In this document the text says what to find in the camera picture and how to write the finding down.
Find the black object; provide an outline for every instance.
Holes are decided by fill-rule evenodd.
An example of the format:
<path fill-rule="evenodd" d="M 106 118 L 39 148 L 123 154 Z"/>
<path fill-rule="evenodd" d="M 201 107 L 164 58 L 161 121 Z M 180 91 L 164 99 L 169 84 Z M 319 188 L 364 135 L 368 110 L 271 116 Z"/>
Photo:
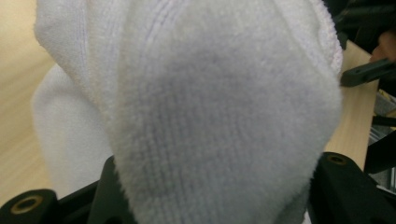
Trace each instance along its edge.
<path fill-rule="evenodd" d="M 383 59 L 347 70 L 341 76 L 341 85 L 354 87 L 380 78 L 396 79 L 396 64 Z"/>
<path fill-rule="evenodd" d="M 382 116 L 374 116 L 372 125 L 379 126 L 387 126 L 387 127 L 396 127 L 396 119 L 395 118 L 387 118 Z"/>
<path fill-rule="evenodd" d="M 396 97 L 396 78 L 379 79 L 378 88 Z"/>
<path fill-rule="evenodd" d="M 396 132 L 393 132 L 368 147 L 364 172 L 377 174 L 395 166 Z"/>
<path fill-rule="evenodd" d="M 107 159 L 91 209 L 88 224 L 136 224 L 121 193 L 113 157 Z"/>
<path fill-rule="evenodd" d="M 39 196 L 42 200 L 30 199 Z M 377 189 L 351 159 L 323 153 L 309 199 L 313 224 L 394 224 L 394 195 Z M 29 208 L 14 214 L 12 207 Z M 113 158 L 106 161 L 101 179 L 58 201 L 48 189 L 25 192 L 0 209 L 2 224 L 136 224 L 128 212 L 114 172 Z"/>
<path fill-rule="evenodd" d="M 396 210 L 356 163 L 341 154 L 325 152 L 310 192 L 313 224 L 394 224 Z"/>
<path fill-rule="evenodd" d="M 372 52 L 379 36 L 396 27 L 395 0 L 324 0 L 338 34 Z"/>

